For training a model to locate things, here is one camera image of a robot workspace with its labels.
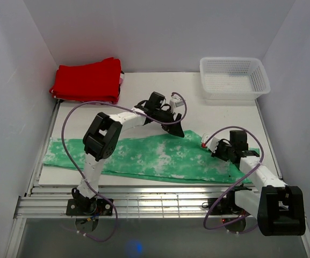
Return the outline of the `green tie-dye trousers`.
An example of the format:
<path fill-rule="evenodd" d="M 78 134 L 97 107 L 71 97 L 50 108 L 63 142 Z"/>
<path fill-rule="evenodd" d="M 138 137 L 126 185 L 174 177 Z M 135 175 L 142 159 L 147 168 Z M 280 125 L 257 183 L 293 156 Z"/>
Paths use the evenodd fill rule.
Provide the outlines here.
<path fill-rule="evenodd" d="M 235 165 L 211 157 L 201 137 L 187 130 L 183 138 L 169 134 L 118 141 L 102 174 L 168 183 L 232 184 L 243 176 Z M 84 168 L 81 139 L 51 138 L 43 159 L 41 185 L 78 185 Z"/>

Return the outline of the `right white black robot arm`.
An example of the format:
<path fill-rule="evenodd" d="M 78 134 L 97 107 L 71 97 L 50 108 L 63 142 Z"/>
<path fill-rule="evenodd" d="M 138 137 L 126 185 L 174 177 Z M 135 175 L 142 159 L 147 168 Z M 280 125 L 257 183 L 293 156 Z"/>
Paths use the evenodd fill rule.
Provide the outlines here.
<path fill-rule="evenodd" d="M 243 173 L 221 196 L 209 202 L 208 214 L 238 213 L 237 219 L 225 219 L 223 225 L 244 222 L 253 216 L 265 236 L 302 236 L 306 231 L 304 199 L 298 186 L 290 186 L 274 175 L 264 164 L 264 150 L 249 149 L 251 132 L 239 126 L 229 126 L 229 139 L 217 139 L 215 134 L 203 136 L 201 145 L 212 157 L 229 161 Z"/>

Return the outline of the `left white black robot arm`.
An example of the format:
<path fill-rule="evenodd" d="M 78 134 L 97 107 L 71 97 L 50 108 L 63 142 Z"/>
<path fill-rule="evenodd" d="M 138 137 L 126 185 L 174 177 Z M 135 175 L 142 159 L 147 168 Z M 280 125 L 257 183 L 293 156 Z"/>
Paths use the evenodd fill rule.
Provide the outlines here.
<path fill-rule="evenodd" d="M 167 133 L 183 138 L 181 121 L 186 113 L 185 100 L 174 92 L 169 103 L 165 102 L 164 95 L 153 92 L 148 100 L 142 100 L 134 108 L 125 109 L 122 113 L 111 115 L 98 113 L 83 137 L 82 181 L 71 191 L 75 205 L 84 214 L 95 212 L 96 193 L 104 162 L 116 150 L 122 132 L 154 121 Z"/>

